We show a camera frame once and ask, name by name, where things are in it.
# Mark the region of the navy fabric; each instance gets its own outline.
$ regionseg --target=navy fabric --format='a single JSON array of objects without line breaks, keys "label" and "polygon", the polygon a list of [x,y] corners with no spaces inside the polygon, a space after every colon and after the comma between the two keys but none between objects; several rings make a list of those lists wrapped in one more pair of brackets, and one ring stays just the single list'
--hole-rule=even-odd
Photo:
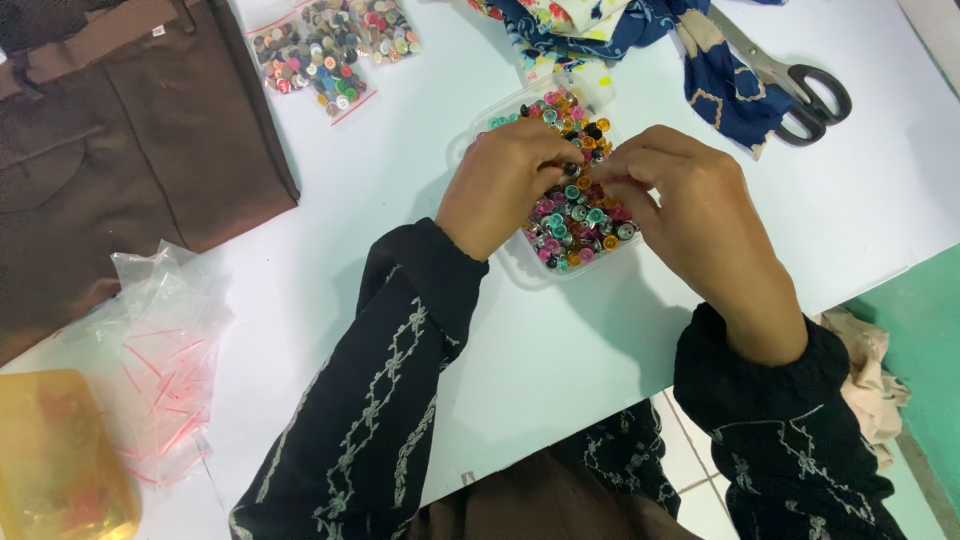
[{"label": "navy fabric", "polygon": [[[786,0],[754,0],[780,5]],[[666,36],[679,16],[694,9],[707,12],[709,0],[634,0],[627,5],[609,41],[542,34],[537,19],[517,0],[486,0],[499,8],[504,24],[541,51],[570,51],[618,61],[632,46],[645,47]],[[767,134],[783,120],[792,99],[776,85],[763,86],[730,51],[726,42],[696,58],[686,59],[684,91],[694,110],[723,135],[753,149],[762,147]]]}]

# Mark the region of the scissors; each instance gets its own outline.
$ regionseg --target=scissors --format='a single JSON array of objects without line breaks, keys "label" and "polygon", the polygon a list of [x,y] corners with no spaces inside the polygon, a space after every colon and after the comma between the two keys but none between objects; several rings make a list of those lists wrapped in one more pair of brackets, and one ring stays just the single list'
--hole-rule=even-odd
[{"label": "scissors", "polygon": [[[793,96],[790,112],[809,131],[810,136],[795,135],[780,125],[775,133],[783,141],[795,146],[812,144],[823,138],[827,133],[827,126],[837,124],[850,116],[853,107],[850,94],[835,77],[818,67],[802,63],[787,65],[775,61],[740,32],[740,29],[712,4],[707,11],[707,18],[723,33],[727,42],[739,51],[758,79],[766,85],[779,85]],[[807,77],[822,84],[833,94],[837,103],[837,112],[830,110],[824,100],[806,83]]]}]

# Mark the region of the black sleeve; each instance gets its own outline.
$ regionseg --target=black sleeve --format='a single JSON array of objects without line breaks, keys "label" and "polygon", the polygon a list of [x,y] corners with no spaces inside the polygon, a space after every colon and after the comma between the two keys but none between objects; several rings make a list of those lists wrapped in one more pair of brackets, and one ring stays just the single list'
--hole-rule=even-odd
[{"label": "black sleeve", "polygon": [[230,512],[240,540],[391,538],[420,506],[442,366],[489,265],[429,219],[370,250],[356,319]]},{"label": "black sleeve", "polygon": [[831,331],[806,329],[800,359],[765,367],[735,353],[702,304],[677,345],[674,396],[713,440],[733,524],[742,538],[904,538],[881,503],[893,484],[840,395],[847,350]]}]

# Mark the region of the hand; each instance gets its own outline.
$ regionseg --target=hand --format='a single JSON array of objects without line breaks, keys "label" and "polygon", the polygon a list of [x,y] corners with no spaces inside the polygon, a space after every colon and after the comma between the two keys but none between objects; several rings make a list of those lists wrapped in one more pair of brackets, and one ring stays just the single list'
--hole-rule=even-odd
[{"label": "hand", "polygon": [[732,157],[654,126],[621,144],[592,176],[630,209],[650,249],[724,317],[742,356],[777,365],[803,353],[806,326],[793,281]]},{"label": "hand", "polygon": [[537,199],[583,154],[544,122],[520,118],[467,148],[434,220],[464,253],[487,260]]}]

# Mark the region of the orange plastic box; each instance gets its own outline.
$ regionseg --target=orange plastic box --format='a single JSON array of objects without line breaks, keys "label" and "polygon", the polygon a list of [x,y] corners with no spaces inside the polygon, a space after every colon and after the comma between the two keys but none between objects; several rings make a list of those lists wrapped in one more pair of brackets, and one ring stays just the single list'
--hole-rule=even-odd
[{"label": "orange plastic box", "polygon": [[0,528],[6,540],[127,540],[139,504],[83,376],[0,376]]}]

